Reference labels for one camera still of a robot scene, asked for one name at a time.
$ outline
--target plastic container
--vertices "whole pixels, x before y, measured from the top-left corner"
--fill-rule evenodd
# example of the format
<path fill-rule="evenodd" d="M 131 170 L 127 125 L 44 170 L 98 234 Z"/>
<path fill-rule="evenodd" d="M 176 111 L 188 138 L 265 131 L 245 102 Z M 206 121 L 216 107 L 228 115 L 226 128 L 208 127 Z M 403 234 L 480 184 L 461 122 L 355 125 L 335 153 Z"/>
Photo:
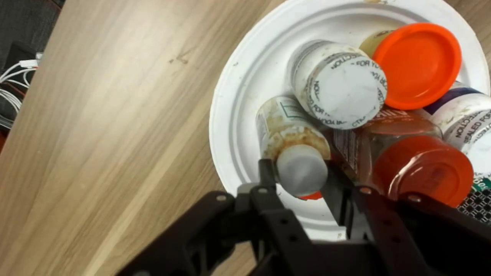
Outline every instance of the plastic container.
<path fill-rule="evenodd" d="M 372 52 L 372 59 L 386 75 L 384 104 L 400 110 L 421 108 L 441 98 L 461 65 L 457 38 L 431 23 L 377 32 L 361 47 Z"/>
<path fill-rule="evenodd" d="M 472 185 L 467 157 L 440 138 L 437 125 L 415 111 L 381 110 L 366 125 L 332 130 L 334 161 L 357 185 L 397 199 L 406 191 L 457 207 Z"/>
<path fill-rule="evenodd" d="M 443 131 L 443 139 L 463 151 L 472 162 L 473 190 L 491 177 L 491 98 L 457 84 L 437 102 L 423 108 Z"/>
<path fill-rule="evenodd" d="M 423 107 L 423 115 L 438 125 L 444 134 L 457 121 L 483 110 L 491 110 L 491 98 L 455 82 L 440 99 Z"/>
<path fill-rule="evenodd" d="M 434 136 L 409 136 L 389 145 L 374 162 L 374 182 L 388 197 L 421 193 L 457 208 L 472 187 L 472 165 Z"/>
<path fill-rule="evenodd" d="M 323 134 L 291 96 L 265 101 L 256 115 L 262 157 L 276 161 L 279 184 L 295 197 L 309 197 L 326 180 L 331 151 Z"/>
<path fill-rule="evenodd" d="M 355 128 L 383 105 L 384 73 L 360 49 L 311 41 L 292 53 L 288 76 L 300 105 L 331 128 Z"/>

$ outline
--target white paper plate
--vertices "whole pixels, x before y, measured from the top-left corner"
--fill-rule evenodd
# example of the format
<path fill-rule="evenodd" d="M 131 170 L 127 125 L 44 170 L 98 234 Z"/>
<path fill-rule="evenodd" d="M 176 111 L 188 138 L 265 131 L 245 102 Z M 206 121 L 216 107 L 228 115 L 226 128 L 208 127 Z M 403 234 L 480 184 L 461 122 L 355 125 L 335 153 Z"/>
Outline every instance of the white paper plate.
<path fill-rule="evenodd" d="M 414 21 L 432 21 L 460 41 L 461 82 L 489 93 L 484 53 L 467 23 L 441 0 L 291 0 L 260 19 L 229 56 L 217 81 L 210 113 L 210 147 L 217 174 L 228 193 L 243 182 L 257 182 L 259 144 L 254 115 L 259 105 L 280 93 L 292 50 L 309 39 L 360 44 L 375 30 Z M 342 239 L 325 202 L 299 200 L 277 191 L 311 239 Z"/>

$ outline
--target jar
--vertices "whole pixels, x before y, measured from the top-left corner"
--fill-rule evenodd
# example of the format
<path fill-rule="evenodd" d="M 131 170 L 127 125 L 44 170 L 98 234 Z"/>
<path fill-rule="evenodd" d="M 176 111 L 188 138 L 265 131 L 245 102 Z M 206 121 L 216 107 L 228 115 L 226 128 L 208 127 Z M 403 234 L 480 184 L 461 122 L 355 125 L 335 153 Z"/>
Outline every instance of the jar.
<path fill-rule="evenodd" d="M 289 84 L 308 115 L 331 128 L 355 128 L 383 105 L 384 73 L 360 49 L 311 41 L 292 53 Z"/>
<path fill-rule="evenodd" d="M 260 156 L 272 159 L 279 184 L 295 197 L 317 193 L 331 151 L 323 134 L 292 96 L 265 101 L 256 115 Z"/>
<path fill-rule="evenodd" d="M 421 113 L 441 128 L 443 141 L 463 151 L 473 168 L 473 190 L 491 179 L 491 98 L 457 82 Z"/>
<path fill-rule="evenodd" d="M 381 110 L 366 125 L 332 130 L 329 138 L 346 174 L 389 199 L 414 191 L 457 207 L 472 185 L 467 157 L 444 144 L 438 127 L 415 111 Z"/>

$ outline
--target orange bottle cap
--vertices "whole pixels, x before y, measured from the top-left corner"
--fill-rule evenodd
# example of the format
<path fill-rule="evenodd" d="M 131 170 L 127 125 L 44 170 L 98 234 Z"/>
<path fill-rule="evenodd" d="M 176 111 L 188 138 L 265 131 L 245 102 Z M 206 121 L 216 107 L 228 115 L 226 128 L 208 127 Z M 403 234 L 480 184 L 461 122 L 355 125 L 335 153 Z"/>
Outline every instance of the orange bottle cap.
<path fill-rule="evenodd" d="M 457 38 L 431 23 L 406 24 L 391 32 L 372 59 L 386 75 L 386 101 L 394 108 L 421 108 L 454 84 L 461 53 Z"/>
<path fill-rule="evenodd" d="M 388 147 L 375 161 L 374 184 L 397 199 L 421 193 L 452 208 L 472 187 L 470 161 L 457 148 L 432 136 L 411 136 Z"/>

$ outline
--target wooden table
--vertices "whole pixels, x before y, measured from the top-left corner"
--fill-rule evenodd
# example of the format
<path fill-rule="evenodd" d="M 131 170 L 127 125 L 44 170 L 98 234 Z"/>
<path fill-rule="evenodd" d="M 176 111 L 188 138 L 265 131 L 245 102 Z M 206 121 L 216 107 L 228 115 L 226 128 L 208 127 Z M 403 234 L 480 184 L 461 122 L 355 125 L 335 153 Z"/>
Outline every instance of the wooden table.
<path fill-rule="evenodd" d="M 226 56 L 280 0 L 68 0 L 0 156 L 0 274 L 113 274 L 208 190 Z M 491 56 L 491 1 L 450 1 Z M 240 246 L 217 274 L 253 265 Z"/>

